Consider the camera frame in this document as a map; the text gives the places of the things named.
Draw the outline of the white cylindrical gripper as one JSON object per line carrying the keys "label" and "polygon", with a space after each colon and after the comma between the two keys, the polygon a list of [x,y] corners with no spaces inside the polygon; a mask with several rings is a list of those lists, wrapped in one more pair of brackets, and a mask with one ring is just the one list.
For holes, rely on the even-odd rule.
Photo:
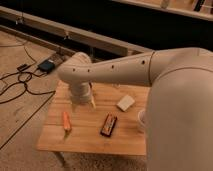
{"label": "white cylindrical gripper", "polygon": [[76,112],[78,104],[87,103],[90,100],[92,107],[96,108],[95,99],[92,96],[91,87],[89,83],[75,83],[69,85],[72,112]]}

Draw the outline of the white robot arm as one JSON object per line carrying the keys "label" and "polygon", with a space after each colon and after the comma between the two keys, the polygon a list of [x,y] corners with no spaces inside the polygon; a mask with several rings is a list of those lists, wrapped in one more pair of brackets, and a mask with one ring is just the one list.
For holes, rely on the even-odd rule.
{"label": "white robot arm", "polygon": [[91,82],[147,86],[147,170],[213,171],[212,51],[167,49],[98,63],[78,52],[58,75],[77,103],[91,97]]}

